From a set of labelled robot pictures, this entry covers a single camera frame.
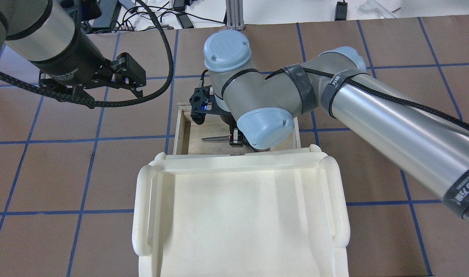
black power adapter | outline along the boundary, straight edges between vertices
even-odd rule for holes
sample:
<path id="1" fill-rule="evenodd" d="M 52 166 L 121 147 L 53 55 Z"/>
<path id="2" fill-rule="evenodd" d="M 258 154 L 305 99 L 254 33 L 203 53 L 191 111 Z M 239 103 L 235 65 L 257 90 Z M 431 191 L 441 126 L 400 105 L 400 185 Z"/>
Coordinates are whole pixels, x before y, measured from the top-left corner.
<path id="1" fill-rule="evenodd" d="M 347 2 L 337 2 L 335 6 L 335 21 L 347 19 Z"/>

white plastic bin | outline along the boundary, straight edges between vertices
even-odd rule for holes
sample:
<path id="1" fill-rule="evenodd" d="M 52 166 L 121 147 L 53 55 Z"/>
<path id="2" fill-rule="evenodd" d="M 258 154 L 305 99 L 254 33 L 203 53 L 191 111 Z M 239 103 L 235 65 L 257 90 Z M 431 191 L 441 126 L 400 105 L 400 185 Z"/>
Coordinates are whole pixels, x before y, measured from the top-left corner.
<path id="1" fill-rule="evenodd" d="M 337 162 L 307 149 L 166 156 L 138 175 L 140 277 L 346 277 L 350 227 Z"/>

white floor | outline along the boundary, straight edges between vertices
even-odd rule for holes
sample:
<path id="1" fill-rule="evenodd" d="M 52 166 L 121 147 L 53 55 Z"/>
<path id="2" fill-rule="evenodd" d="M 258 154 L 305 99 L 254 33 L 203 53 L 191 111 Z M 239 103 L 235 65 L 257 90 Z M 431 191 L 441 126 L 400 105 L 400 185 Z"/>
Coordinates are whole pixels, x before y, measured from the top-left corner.
<path id="1" fill-rule="evenodd" d="M 394 11 L 398 18 L 417 16 L 440 16 L 469 14 L 469 0 L 375 0 L 388 11 Z M 168 0 L 144 0 L 148 5 L 162 6 Z M 337 0 L 244 0 L 243 11 L 245 24 L 275 24 L 311 21 L 333 21 Z M 347 0 L 347 19 L 376 19 L 376 13 L 362 13 L 359 6 L 366 0 Z M 187 7 L 187 12 L 200 17 L 223 21 L 225 0 L 197 0 Z M 195 28 L 220 26 L 219 23 L 190 17 Z M 146 28 L 150 21 L 139 16 L 131 20 L 135 26 Z M 172 14 L 164 16 L 163 23 L 180 28 Z"/>

white container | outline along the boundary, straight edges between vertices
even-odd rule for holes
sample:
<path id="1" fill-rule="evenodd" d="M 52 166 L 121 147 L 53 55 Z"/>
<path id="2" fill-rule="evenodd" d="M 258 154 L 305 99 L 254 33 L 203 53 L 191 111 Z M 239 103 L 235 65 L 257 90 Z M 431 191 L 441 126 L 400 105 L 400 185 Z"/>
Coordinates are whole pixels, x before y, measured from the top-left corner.
<path id="1" fill-rule="evenodd" d="M 140 277 L 346 277 L 349 238 L 340 170 L 316 145 L 161 153 L 137 178 Z"/>

blue cap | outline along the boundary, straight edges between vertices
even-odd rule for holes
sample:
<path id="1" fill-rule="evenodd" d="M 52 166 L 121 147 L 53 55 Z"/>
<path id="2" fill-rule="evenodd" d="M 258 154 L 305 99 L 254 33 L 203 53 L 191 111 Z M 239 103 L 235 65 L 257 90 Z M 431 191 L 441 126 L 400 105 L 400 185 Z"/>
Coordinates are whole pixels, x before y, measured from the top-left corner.
<path id="1" fill-rule="evenodd" d="M 269 149 L 285 140 L 294 129 L 291 114 L 281 108 L 259 108 L 243 114 L 238 128 L 256 149 Z"/>
<path id="2" fill-rule="evenodd" d="M 220 30 L 204 44 L 205 66 L 214 72 L 227 72 L 240 68 L 252 57 L 250 43 L 243 33 Z"/>
<path id="3" fill-rule="evenodd" d="M 356 49 L 349 47 L 349 46 L 342 46 L 333 50 L 325 51 L 322 54 L 319 54 L 318 56 L 321 56 L 325 53 L 339 53 L 351 60 L 357 68 L 359 68 L 362 71 L 366 71 L 366 63 L 364 61 L 364 58 L 359 56 L 359 53 L 357 52 Z"/>

